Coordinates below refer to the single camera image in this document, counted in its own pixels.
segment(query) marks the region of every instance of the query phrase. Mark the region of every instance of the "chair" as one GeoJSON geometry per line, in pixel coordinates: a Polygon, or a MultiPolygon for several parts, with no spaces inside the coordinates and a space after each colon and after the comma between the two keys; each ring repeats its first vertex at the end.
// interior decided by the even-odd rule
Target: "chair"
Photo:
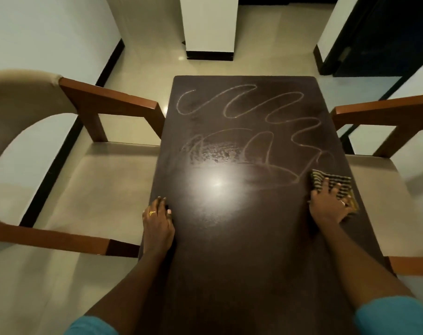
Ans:
{"type": "Polygon", "coordinates": [[[347,155],[382,253],[395,274],[423,276],[423,223],[390,157],[423,129],[423,95],[335,107],[345,124],[396,126],[373,156],[347,155]]]}
{"type": "Polygon", "coordinates": [[[78,146],[82,155],[71,154],[66,161],[73,173],[59,175],[50,194],[53,203],[41,212],[47,218],[41,221],[43,228],[0,221],[0,242],[138,257],[139,245],[133,241],[142,237],[137,226],[149,200],[159,147],[105,143],[98,114],[143,117],[160,137],[165,118],[158,103],[51,73],[0,71],[0,156],[24,129],[60,113],[78,114],[91,141],[81,132],[77,144],[84,144],[78,146]],[[58,184],[64,176],[66,183],[58,184]],[[133,225],[137,231],[127,232],[133,225]],[[123,239],[111,239],[108,233],[123,239]]]}

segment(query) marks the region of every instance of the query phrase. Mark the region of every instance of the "wooden armrest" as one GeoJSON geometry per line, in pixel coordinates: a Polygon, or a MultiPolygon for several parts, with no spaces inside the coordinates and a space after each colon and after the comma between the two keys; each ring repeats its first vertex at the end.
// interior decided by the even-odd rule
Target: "wooden armrest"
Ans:
{"type": "Polygon", "coordinates": [[[345,124],[400,126],[419,123],[423,121],[423,95],[337,106],[331,116],[337,130],[345,124]]]}
{"type": "Polygon", "coordinates": [[[156,101],[119,91],[61,78],[59,86],[73,103],[78,115],[95,142],[107,142],[98,114],[144,117],[161,138],[165,116],[156,101]]]}
{"type": "Polygon", "coordinates": [[[96,255],[138,257],[140,246],[108,238],[75,235],[0,222],[0,242],[96,255]]]}
{"type": "Polygon", "coordinates": [[[392,269],[397,275],[423,276],[423,257],[388,257],[392,269]]]}

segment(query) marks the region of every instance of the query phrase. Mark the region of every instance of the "blue sleeve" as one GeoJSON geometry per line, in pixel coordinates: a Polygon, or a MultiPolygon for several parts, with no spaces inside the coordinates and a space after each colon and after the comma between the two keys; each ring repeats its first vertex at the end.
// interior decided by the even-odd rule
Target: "blue sleeve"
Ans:
{"type": "Polygon", "coordinates": [[[119,335],[108,323],[95,316],[81,316],[64,335],[119,335]]]}
{"type": "Polygon", "coordinates": [[[362,335],[423,335],[423,304],[415,298],[379,298],[360,307],[354,323],[362,335]]]}

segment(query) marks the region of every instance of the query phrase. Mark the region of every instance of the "folded cloth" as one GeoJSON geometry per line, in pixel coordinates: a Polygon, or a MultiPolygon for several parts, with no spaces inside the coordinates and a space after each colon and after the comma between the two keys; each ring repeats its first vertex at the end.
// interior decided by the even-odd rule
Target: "folded cloth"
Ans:
{"type": "Polygon", "coordinates": [[[337,199],[341,200],[345,196],[350,195],[351,197],[348,198],[348,206],[354,209],[353,213],[358,212],[359,205],[354,198],[353,189],[351,187],[351,178],[349,176],[328,174],[317,169],[312,169],[311,179],[314,189],[317,189],[319,192],[322,190],[322,182],[325,177],[329,178],[329,190],[331,190],[337,183],[342,185],[337,193],[337,199]]]}

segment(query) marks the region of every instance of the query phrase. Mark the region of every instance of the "dark door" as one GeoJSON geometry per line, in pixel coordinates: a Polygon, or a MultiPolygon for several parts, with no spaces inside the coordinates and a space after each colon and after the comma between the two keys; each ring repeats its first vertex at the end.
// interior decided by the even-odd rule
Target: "dark door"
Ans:
{"type": "Polygon", "coordinates": [[[423,64],[423,0],[378,0],[334,76],[403,76],[423,64]]]}

